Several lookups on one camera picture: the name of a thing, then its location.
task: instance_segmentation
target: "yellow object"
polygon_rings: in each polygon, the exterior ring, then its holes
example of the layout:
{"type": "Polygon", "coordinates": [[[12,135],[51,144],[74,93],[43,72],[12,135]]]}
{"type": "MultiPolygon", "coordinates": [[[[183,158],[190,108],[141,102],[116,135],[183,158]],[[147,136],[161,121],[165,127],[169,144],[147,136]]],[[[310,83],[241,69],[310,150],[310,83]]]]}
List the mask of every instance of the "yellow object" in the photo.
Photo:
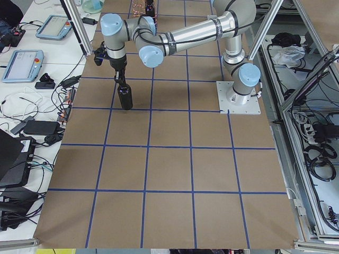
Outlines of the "yellow object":
{"type": "MultiPolygon", "coordinates": [[[[75,254],[75,249],[54,249],[55,254],[75,254]]],[[[53,249],[37,249],[36,254],[54,254],[53,249]]]]}

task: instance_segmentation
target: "floor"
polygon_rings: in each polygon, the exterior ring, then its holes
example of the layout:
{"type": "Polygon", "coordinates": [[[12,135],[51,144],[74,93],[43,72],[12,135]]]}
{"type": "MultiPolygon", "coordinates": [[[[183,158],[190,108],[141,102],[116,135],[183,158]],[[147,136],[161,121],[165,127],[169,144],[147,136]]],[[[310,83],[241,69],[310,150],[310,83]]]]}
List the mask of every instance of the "floor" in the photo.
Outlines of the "floor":
{"type": "MultiPolygon", "coordinates": [[[[204,21],[209,1],[158,0],[158,32],[204,21]]],[[[132,17],[127,0],[103,14],[132,17]]],[[[100,26],[93,47],[102,39],[100,26]]],[[[219,113],[223,43],[145,67],[126,43],[133,110],[89,57],[35,237],[43,248],[289,249],[298,238],[271,129],[219,113]]]]}

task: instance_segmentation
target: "person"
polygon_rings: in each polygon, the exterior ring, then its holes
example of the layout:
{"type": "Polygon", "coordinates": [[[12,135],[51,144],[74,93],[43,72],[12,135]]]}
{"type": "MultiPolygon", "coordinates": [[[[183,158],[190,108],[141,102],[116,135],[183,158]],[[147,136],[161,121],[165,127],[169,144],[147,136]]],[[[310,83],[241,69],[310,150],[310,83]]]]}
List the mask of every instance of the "person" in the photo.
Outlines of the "person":
{"type": "Polygon", "coordinates": [[[22,17],[22,11],[11,0],[0,0],[0,52],[4,48],[1,37],[9,34],[20,23],[22,17]]]}

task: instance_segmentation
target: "white desk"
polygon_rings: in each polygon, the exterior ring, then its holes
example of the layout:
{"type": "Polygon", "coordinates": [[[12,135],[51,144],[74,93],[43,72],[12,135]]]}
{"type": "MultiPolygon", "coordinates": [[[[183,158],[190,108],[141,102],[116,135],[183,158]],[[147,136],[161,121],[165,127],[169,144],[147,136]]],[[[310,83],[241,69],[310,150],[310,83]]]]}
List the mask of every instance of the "white desk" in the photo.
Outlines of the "white desk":
{"type": "MultiPolygon", "coordinates": [[[[25,14],[22,22],[30,22],[33,20],[45,21],[46,18],[51,14],[63,15],[65,13],[60,6],[55,7],[52,1],[48,1],[41,5],[37,5],[33,2],[30,8],[28,9],[27,13],[25,14]]],[[[98,20],[99,16],[100,14],[94,14],[90,15],[89,17],[98,20]]],[[[85,28],[88,37],[92,39],[96,29],[96,25],[85,24],[85,28]]],[[[38,94],[44,97],[42,103],[39,106],[40,111],[44,111],[47,108],[49,108],[49,110],[55,108],[54,106],[49,107],[52,105],[52,102],[50,100],[52,90],[36,90],[34,89],[35,82],[38,81],[38,79],[44,73],[47,72],[51,76],[51,78],[55,80],[55,83],[59,84],[63,80],[63,78],[66,77],[70,73],[70,71],[76,66],[76,64],[79,62],[82,56],[82,51],[77,42],[74,31],[72,30],[63,40],[51,41],[36,38],[35,37],[35,32],[37,29],[36,26],[27,25],[24,26],[24,29],[26,29],[26,34],[19,43],[19,46],[16,48],[10,48],[8,52],[0,54],[0,65],[7,65],[13,51],[16,49],[41,49],[44,51],[44,61],[42,63],[42,67],[39,71],[38,77],[34,82],[19,84],[6,84],[0,82],[0,101],[2,102],[6,96],[12,94],[10,97],[8,97],[8,102],[6,102],[3,105],[3,109],[5,111],[5,114],[7,115],[12,115],[16,113],[21,114],[25,110],[25,108],[28,105],[28,102],[19,99],[19,97],[25,97],[34,100],[34,98],[36,99],[39,98],[38,94]],[[27,92],[32,93],[23,94],[25,87],[27,92]]],[[[77,66],[77,68],[70,76],[81,75],[84,69],[85,61],[86,59],[83,58],[83,60],[80,62],[80,64],[77,66]]],[[[0,68],[0,77],[2,77],[4,71],[5,71],[4,68],[0,68]]],[[[53,97],[55,101],[57,101],[57,94],[54,94],[53,97]]],[[[55,110],[51,113],[39,113],[35,117],[35,119],[45,121],[55,121],[57,117],[58,117],[57,110],[55,110]]],[[[9,130],[18,124],[18,122],[0,118],[0,124],[5,122],[8,123],[9,130]]],[[[2,125],[0,128],[2,130],[7,130],[7,124],[2,125]]],[[[44,136],[33,136],[33,137],[38,142],[43,142],[44,136]]],[[[60,144],[61,142],[58,142],[53,146],[47,148],[36,147],[34,154],[42,156],[46,158],[50,163],[52,163],[59,150],[60,144]]],[[[50,171],[44,170],[44,179],[39,192],[47,191],[51,175],[52,173],[50,171]]],[[[42,169],[41,168],[32,169],[30,172],[28,183],[24,187],[32,191],[37,191],[37,189],[40,186],[41,180],[42,180],[42,169]]],[[[38,208],[40,204],[41,201],[35,202],[35,204],[31,208],[31,211],[36,210],[36,208],[38,208]]],[[[39,220],[39,216],[36,216],[32,219],[37,222],[39,220]]],[[[7,231],[0,231],[0,241],[22,240],[32,238],[35,229],[36,225],[34,223],[26,221],[24,223],[21,223],[15,230],[8,228],[7,231]]]]}

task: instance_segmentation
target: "white robotic arm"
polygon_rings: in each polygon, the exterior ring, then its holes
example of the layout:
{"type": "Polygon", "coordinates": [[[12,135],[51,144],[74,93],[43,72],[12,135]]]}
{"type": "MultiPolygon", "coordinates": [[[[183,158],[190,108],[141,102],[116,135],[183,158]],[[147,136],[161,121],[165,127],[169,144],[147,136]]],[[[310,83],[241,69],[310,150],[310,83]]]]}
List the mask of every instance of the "white robotic arm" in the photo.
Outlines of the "white robotic arm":
{"type": "MultiPolygon", "coordinates": [[[[249,28],[255,18],[254,1],[211,0],[211,2],[218,17],[160,35],[155,34],[156,28],[151,17],[123,20],[117,14],[104,15],[101,18],[104,44],[96,51],[97,65],[101,64],[101,59],[108,59],[117,73],[115,80],[120,84],[119,87],[123,87],[126,85],[124,82],[124,68],[127,64],[124,48],[126,41],[134,41],[143,64],[155,68],[166,56],[225,38],[226,49],[222,61],[235,80],[232,94],[229,95],[230,101],[237,105],[246,103],[253,86],[260,78],[259,69],[244,61],[245,52],[242,48],[242,33],[249,28]]],[[[125,100],[130,97],[130,103],[126,106],[122,101],[123,95],[120,101],[122,107],[128,110],[132,108],[130,87],[124,92],[125,100]]]]}

